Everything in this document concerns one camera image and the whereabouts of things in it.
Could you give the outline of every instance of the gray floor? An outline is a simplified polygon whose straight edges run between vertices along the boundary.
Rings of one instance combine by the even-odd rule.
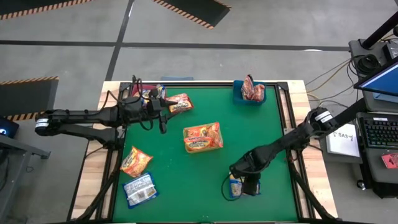
[[[0,21],[0,40],[116,41],[128,0],[96,0],[79,6]],[[232,11],[214,30],[206,30],[150,0],[136,0],[125,42],[347,46],[365,38],[398,7],[394,0],[223,0]],[[95,109],[113,47],[0,45],[0,81],[60,77],[56,108]],[[211,50],[123,48],[113,80],[162,76],[232,80],[251,73],[256,79],[310,81],[349,58],[348,52],[288,50]],[[307,87],[311,90],[321,81]],[[350,86],[345,71],[314,92],[319,98]],[[350,105],[356,92],[334,100]],[[342,107],[326,104],[333,114]],[[29,223],[66,219],[86,140],[41,138],[33,122],[21,122],[18,139],[52,151],[48,161],[32,160],[13,208]],[[339,216],[344,220],[397,223],[398,201],[381,200],[356,188],[352,167],[326,165]]]

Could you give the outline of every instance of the keyboard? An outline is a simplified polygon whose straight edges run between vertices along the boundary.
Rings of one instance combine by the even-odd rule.
[[[361,133],[368,147],[398,149],[398,116],[361,113]]]

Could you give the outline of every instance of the blue container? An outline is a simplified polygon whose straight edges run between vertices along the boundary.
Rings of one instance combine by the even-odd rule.
[[[266,83],[264,82],[253,82],[254,85],[257,84],[263,84],[264,86],[267,86]],[[261,105],[267,100],[267,92],[264,90],[264,99],[260,102],[255,101],[255,100],[244,100],[242,97],[242,86],[243,86],[243,81],[242,80],[235,80],[233,83],[233,91],[234,91],[234,97],[233,101],[235,104],[241,104],[241,105]]]

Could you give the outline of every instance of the computer monitor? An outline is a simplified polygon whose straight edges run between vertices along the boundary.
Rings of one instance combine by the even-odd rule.
[[[373,75],[369,75],[357,82],[354,88],[398,96],[398,57],[377,69]]]

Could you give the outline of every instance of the green table surface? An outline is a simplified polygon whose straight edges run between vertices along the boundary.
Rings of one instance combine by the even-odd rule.
[[[232,88],[168,88],[167,95],[186,93],[194,109],[172,118],[167,133],[160,134],[156,121],[150,131],[139,124],[126,132],[123,159],[131,146],[154,158],[146,171],[152,173],[160,195],[128,209],[122,184],[132,177],[120,172],[114,222],[266,222],[296,221],[294,196],[285,152],[261,174],[261,194],[242,196],[234,202],[221,195],[228,167],[246,151],[269,144],[282,136],[274,87],[267,87],[261,106],[234,105]],[[189,154],[183,129],[218,121],[224,148]],[[228,184],[224,185],[229,194]]]

